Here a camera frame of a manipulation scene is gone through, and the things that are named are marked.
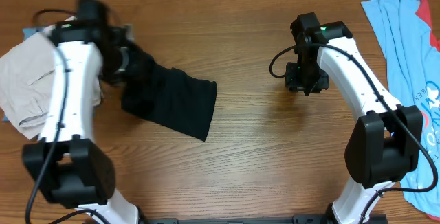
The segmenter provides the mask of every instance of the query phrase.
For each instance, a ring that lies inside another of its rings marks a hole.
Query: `beige cloth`
[[[28,139],[43,129],[54,81],[54,45],[40,32],[0,58],[0,107]],[[98,79],[93,104],[101,101]]]

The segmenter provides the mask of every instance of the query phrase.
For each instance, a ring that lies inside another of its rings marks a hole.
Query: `wooden table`
[[[30,26],[34,12],[73,9],[74,1],[0,0],[0,54],[23,40],[21,29]],[[107,99],[94,118],[97,144],[115,164],[118,189],[148,217],[322,213],[339,197],[349,176],[344,149],[354,127],[347,104],[332,82],[319,95],[289,93],[268,66],[294,44],[290,23],[315,12],[321,23],[347,24],[386,84],[386,63],[360,5],[365,0],[103,1],[133,24],[137,43],[159,64],[215,80],[219,88],[210,134],[201,142],[125,113],[121,89],[104,86]],[[440,27],[440,6],[431,10]],[[286,54],[275,72],[295,60]],[[34,182],[22,165],[21,147],[30,142],[10,124],[1,123],[0,134],[0,223],[23,223]],[[38,195],[32,218],[47,223],[68,212]],[[430,222],[401,193],[387,194],[374,212],[387,214],[390,223]]]

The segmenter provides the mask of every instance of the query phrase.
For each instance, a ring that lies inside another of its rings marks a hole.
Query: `black cloth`
[[[122,109],[202,141],[208,136],[217,96],[216,82],[199,80],[179,69],[158,65],[137,51],[127,71]]]

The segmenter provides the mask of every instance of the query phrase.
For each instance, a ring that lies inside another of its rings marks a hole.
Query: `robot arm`
[[[355,128],[345,150],[345,162],[350,178],[340,197],[329,205],[325,215],[295,215],[294,223],[358,224],[387,223],[385,216],[365,216],[362,211],[383,188],[402,180],[417,167],[418,147],[397,128],[388,111],[379,102],[366,77],[350,58],[328,47],[337,47],[350,55],[364,68],[379,90],[385,103],[404,121],[408,129],[421,137],[423,118],[417,107],[403,107],[375,77],[361,57],[353,35],[342,22],[319,24],[314,13],[304,14],[291,25],[298,54],[297,63],[288,63],[286,87],[291,91],[320,93],[328,88],[329,77],[335,82],[353,114]],[[384,137],[388,131],[392,135]]]
[[[136,63],[134,58],[129,62],[127,50],[132,44],[124,36],[124,29],[107,25],[107,8],[96,0],[79,0],[77,20],[56,24],[49,38],[57,47],[49,113],[39,143],[25,145],[22,158],[36,180],[49,147],[56,142],[39,185],[49,203],[94,210],[110,223],[142,224],[145,218],[140,209],[116,189],[113,163],[95,145],[92,130],[93,82],[98,76],[110,84],[124,81],[128,64]],[[56,138],[58,125],[62,128]],[[64,156],[70,156],[71,163],[59,164]]]

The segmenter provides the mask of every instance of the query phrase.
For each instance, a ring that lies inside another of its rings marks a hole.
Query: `black bracket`
[[[329,40],[340,37],[352,38],[353,35],[341,22],[321,25],[315,13],[298,15],[290,25],[294,36],[298,55],[297,63],[288,63],[286,66],[286,87],[293,92],[320,93],[329,88],[329,76],[318,66],[318,47],[307,47],[312,43],[327,44]]]
[[[22,160],[36,180],[52,143],[40,141],[23,147]],[[71,162],[60,163],[66,153]],[[57,142],[54,156],[40,184],[49,203],[66,208],[97,203],[107,204],[116,188],[116,174],[111,160],[89,139],[74,135],[72,141]]]
[[[419,140],[423,116],[416,106],[399,106],[399,119]],[[385,128],[392,133],[385,138]],[[401,181],[417,168],[419,147],[393,121],[389,113],[370,111],[359,117],[345,149],[345,164],[357,183],[371,188],[376,183]]]
[[[56,47],[70,41],[95,43],[103,58],[101,78],[115,85],[123,81],[121,48],[128,45],[127,29],[109,26],[108,13],[108,7],[98,0],[78,0],[76,20],[57,22],[50,40]]]

